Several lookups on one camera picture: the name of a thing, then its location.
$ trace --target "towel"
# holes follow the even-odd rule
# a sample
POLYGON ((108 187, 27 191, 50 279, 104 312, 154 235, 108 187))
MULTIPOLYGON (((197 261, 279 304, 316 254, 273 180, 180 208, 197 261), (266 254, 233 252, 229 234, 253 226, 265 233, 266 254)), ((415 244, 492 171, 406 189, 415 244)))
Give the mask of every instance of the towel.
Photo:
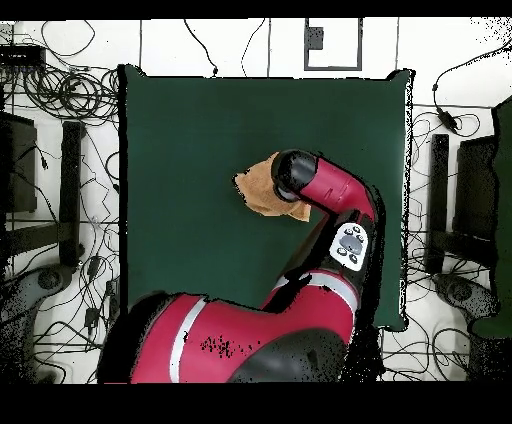
POLYGON ((274 193, 274 183, 270 174, 272 161, 279 152, 267 160, 257 163, 233 178, 238 192, 245 204, 255 212, 264 216, 289 215, 299 221, 309 222, 311 206, 298 200, 293 203, 279 199, 274 193))

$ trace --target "green table surface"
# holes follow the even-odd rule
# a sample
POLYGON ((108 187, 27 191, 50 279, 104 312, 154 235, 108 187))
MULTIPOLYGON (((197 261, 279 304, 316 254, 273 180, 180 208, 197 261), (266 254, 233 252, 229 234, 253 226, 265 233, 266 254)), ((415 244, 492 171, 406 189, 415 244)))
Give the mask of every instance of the green table surface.
POLYGON ((322 152, 375 184, 386 207, 374 324, 400 331, 406 87, 386 80, 127 76, 128 299, 153 291, 261 305, 320 218, 263 217, 232 178, 272 153, 322 152))

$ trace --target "red robot body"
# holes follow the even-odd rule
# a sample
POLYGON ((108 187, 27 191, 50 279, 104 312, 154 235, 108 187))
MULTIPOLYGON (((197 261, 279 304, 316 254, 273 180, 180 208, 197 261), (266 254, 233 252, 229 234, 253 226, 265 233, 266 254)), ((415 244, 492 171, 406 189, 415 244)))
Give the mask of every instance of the red robot body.
POLYGON ((337 381, 363 287, 377 275, 380 198, 354 175, 300 150, 277 155, 271 176, 282 200, 305 201, 325 217, 263 305, 149 296, 108 334, 100 383, 337 381))

